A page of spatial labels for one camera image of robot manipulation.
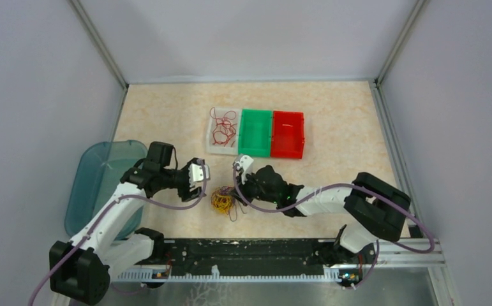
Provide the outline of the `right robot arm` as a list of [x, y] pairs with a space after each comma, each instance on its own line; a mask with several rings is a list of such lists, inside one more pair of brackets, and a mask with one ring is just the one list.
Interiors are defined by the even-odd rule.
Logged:
[[337, 236], [334, 253], [343, 263], [352, 262], [363, 248], [378, 239], [398, 242], [409, 213], [409, 195], [368, 173], [360, 172], [351, 183], [324, 187], [291, 184], [265, 166], [257, 172], [233, 167], [233, 195], [243, 205], [261, 212], [288, 217], [347, 214], [353, 221]]

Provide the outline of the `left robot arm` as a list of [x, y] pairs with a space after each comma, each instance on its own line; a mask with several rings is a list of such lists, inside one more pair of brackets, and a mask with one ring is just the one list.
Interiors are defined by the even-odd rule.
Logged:
[[68, 242], [49, 251], [50, 271], [41, 281], [67, 300], [96, 305], [111, 282], [127, 269], [148, 261], [165, 261], [167, 248], [159, 231], [139, 228], [121, 242], [116, 238], [146, 203], [171, 210], [189, 210], [205, 196], [210, 179], [204, 159], [194, 157], [182, 168], [170, 168], [175, 147], [152, 142], [147, 155], [126, 170], [101, 210]]

